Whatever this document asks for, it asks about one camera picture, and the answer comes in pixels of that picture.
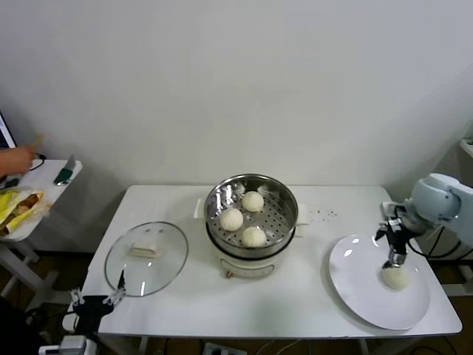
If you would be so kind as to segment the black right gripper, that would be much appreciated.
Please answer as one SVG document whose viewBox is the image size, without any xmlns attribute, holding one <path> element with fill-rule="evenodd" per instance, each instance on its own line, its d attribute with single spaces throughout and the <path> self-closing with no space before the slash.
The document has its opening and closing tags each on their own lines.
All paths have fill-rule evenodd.
<svg viewBox="0 0 473 355">
<path fill-rule="evenodd" d="M 391 268 L 394 272 L 402 272 L 406 259 L 406 244 L 409 233 L 400 220 L 387 221 L 387 239 L 389 244 L 388 260 L 381 269 Z"/>
</svg>

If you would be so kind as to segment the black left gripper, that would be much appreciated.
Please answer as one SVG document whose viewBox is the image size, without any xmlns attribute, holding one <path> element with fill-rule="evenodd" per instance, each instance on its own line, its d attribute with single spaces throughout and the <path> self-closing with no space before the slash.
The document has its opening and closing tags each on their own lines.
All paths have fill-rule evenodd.
<svg viewBox="0 0 473 355">
<path fill-rule="evenodd" d="M 69 291 L 72 309 L 78 316 L 75 333 L 97 333 L 103 317 L 113 312 L 113 305 L 119 304 L 126 295 L 124 270 L 121 271 L 117 288 L 107 296 L 85 296 L 79 288 Z"/>
</svg>

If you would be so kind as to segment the person's bare hand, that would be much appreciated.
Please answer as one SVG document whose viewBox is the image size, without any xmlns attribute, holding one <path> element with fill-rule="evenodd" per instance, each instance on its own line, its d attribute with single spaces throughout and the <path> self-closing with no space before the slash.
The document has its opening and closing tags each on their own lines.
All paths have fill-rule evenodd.
<svg viewBox="0 0 473 355">
<path fill-rule="evenodd" d="M 31 145 L 3 149 L 0 158 L 1 177 L 23 174 L 31 167 L 35 158 L 35 147 Z"/>
</svg>

